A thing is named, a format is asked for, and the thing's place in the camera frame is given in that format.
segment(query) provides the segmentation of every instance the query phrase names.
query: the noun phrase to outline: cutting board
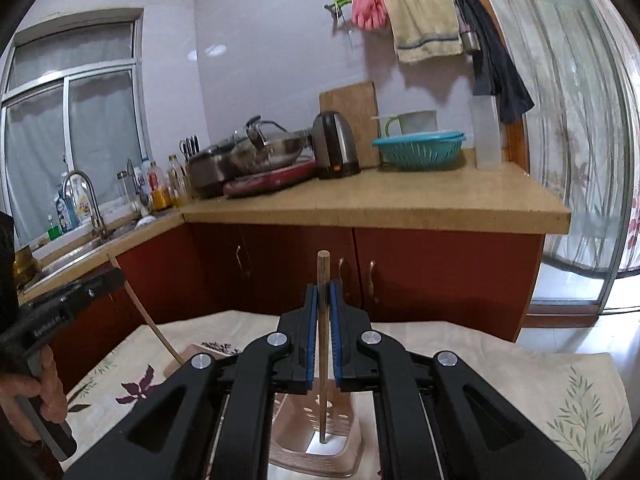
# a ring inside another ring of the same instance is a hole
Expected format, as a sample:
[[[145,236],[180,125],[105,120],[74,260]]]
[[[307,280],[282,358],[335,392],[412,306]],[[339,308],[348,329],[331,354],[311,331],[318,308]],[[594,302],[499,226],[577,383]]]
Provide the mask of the cutting board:
[[[376,88],[373,81],[335,88],[320,94],[320,111],[340,112],[351,127],[356,143],[356,153],[361,168],[373,168],[380,164],[380,153],[371,141],[380,136]]]

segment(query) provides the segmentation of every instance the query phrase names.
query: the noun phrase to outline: window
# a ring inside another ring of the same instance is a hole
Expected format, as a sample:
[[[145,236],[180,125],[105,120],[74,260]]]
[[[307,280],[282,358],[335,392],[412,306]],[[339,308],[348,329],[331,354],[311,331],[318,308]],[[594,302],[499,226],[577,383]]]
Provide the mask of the window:
[[[103,23],[16,45],[2,88],[0,160],[5,210],[21,244],[55,218],[62,173],[83,170],[98,202],[117,198],[116,174],[146,156],[137,98],[136,22]]]

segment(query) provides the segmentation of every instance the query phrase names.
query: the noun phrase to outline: kitchen counter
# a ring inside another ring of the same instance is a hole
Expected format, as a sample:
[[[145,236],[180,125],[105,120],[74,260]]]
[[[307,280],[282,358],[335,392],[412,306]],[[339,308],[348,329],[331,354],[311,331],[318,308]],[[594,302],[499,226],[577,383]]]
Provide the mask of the kitchen counter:
[[[20,303],[106,264],[109,255],[117,257],[185,222],[565,234],[570,212],[510,162],[496,173],[470,165],[425,173],[365,170],[343,179],[311,180],[274,194],[195,202],[101,246],[20,293]]]

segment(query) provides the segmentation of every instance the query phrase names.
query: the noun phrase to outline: blue plastic basket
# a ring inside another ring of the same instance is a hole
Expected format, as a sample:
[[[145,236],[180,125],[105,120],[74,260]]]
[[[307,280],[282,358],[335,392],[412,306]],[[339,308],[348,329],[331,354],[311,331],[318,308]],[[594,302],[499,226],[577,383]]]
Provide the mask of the blue plastic basket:
[[[460,153],[465,134],[446,132],[409,134],[375,139],[372,144],[394,166],[402,170],[423,171],[439,168]]]

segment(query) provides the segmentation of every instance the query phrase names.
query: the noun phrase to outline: window frame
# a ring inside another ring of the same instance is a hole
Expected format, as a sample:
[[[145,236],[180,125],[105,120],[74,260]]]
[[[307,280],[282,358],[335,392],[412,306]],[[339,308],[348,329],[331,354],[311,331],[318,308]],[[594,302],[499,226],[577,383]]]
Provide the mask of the window frame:
[[[0,80],[0,186],[2,187],[2,202],[4,211],[11,215],[11,201],[6,174],[6,113],[8,107],[20,101],[34,97],[41,92],[63,88],[63,130],[65,136],[65,157],[69,171],[75,169],[73,153],[71,150],[71,130],[69,123],[69,82],[84,79],[90,76],[129,72],[132,83],[133,107],[138,131],[138,144],[142,158],[150,157],[150,143],[146,129],[146,116],[142,93],[142,9],[110,9],[86,12],[76,15],[64,16],[48,22],[42,22],[33,27],[18,32],[8,49],[8,55],[2,70]],[[91,27],[92,25],[107,25],[110,23],[132,24],[132,57],[103,61],[59,70],[37,79],[29,81],[13,90],[7,91],[9,74],[14,54],[17,47],[30,41],[38,40],[58,32],[73,30],[76,28]]]

